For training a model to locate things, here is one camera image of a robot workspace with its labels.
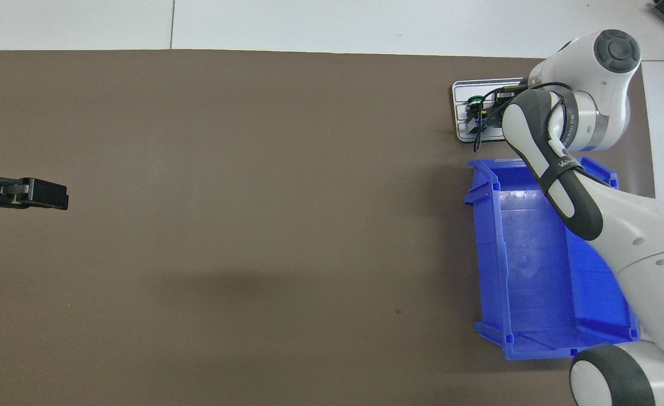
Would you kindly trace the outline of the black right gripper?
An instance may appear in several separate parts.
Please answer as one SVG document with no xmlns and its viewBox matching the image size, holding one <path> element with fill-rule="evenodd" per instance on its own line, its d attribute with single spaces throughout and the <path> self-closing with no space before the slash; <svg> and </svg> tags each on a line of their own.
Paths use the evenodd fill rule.
<svg viewBox="0 0 664 406">
<path fill-rule="evenodd" d="M 505 105 L 516 96 L 515 92 L 495 92 L 492 108 L 485 110 L 485 127 L 487 129 L 502 128 Z"/>
</svg>

